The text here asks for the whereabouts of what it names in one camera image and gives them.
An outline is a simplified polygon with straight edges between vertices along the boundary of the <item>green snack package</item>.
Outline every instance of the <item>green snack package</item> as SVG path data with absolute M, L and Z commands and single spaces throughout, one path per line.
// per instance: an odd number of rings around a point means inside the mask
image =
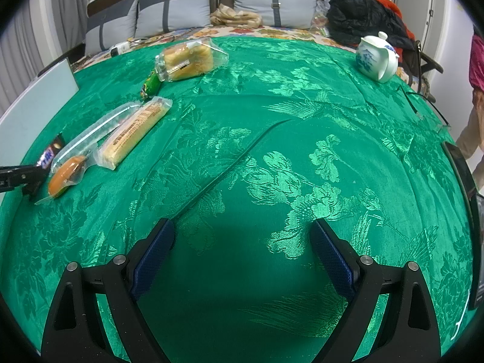
M 146 101 L 148 98 L 155 96 L 160 89 L 160 86 L 161 82 L 158 78 L 158 75 L 155 71 L 151 71 L 148 78 L 143 83 L 143 87 L 141 88 L 141 98 Z

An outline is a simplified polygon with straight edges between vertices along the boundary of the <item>green tablecloth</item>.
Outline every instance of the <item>green tablecloth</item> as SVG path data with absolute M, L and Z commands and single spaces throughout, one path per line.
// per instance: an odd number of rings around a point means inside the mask
M 115 170 L 92 167 L 59 199 L 34 206 L 19 193 L 0 211 L 1 291 L 39 348 L 66 264 L 106 263 L 161 217 L 173 217 L 271 129 L 177 223 L 177 242 L 139 301 L 172 361 L 308 362 L 346 303 L 308 244 L 325 218 L 358 254 L 423 269 L 443 352 L 464 315 L 471 280 L 466 210 L 441 149 L 451 140 L 396 76 L 385 84 L 355 69 L 354 54 L 304 41 L 215 40 L 230 62 L 203 77 L 165 83 L 170 112 Z M 58 133 L 74 138 L 107 111 L 139 98 L 160 47 L 76 74 L 79 92 L 50 121 L 24 162 Z M 376 336 L 386 297 L 357 356 Z M 113 350 L 126 357 L 105 299 Z

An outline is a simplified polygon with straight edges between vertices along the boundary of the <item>blue gripper pad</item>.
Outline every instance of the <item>blue gripper pad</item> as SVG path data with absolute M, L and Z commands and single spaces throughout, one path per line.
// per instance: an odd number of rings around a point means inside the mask
M 170 251 L 174 239 L 175 227 L 172 221 L 167 220 L 133 272 L 134 277 L 130 294 L 135 302 L 151 288 L 153 280 L 158 273 L 161 263 Z
M 336 292 L 351 302 L 356 294 L 354 272 L 318 220 L 314 221 L 311 226 L 310 240 L 313 250 L 321 260 Z

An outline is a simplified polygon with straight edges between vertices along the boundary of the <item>black jacket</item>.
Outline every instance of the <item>black jacket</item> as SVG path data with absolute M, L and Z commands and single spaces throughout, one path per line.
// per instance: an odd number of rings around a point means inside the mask
M 361 37 L 383 31 L 394 48 L 415 50 L 402 20 L 377 0 L 331 0 L 330 5 L 328 29 L 335 41 L 358 45 Z

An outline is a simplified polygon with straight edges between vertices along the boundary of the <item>red clothing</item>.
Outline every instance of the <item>red clothing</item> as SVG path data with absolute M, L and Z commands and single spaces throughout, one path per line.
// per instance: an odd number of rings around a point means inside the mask
M 388 8 L 388 9 L 392 10 L 393 12 L 395 12 L 396 16 L 398 16 L 400 19 L 403 20 L 402 13 L 400 12 L 400 9 L 398 8 L 398 5 L 396 5 L 393 1 L 391 1 L 391 0 L 377 0 L 377 1 L 381 5 L 383 5 L 385 8 Z M 407 26 L 405 26 L 405 29 L 407 30 L 408 37 L 412 41 L 415 41 L 415 35 L 413 35 L 413 33 L 410 30 L 408 30 L 408 27 Z M 401 63 L 402 62 L 403 49 L 402 48 L 395 48 L 395 50 L 396 50 L 396 53 L 400 56 L 398 58 L 398 61 Z
M 470 47 L 469 82 L 473 88 L 484 91 L 484 41 L 477 34 Z

